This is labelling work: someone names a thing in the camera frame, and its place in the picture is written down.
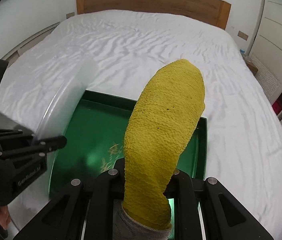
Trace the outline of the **person's left hand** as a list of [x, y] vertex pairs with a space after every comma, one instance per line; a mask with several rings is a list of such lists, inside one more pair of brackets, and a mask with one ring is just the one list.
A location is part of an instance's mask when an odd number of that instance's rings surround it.
[[11, 216], [8, 210], [8, 206], [0, 206], [0, 226], [4, 230], [7, 230], [10, 222], [11, 222]]

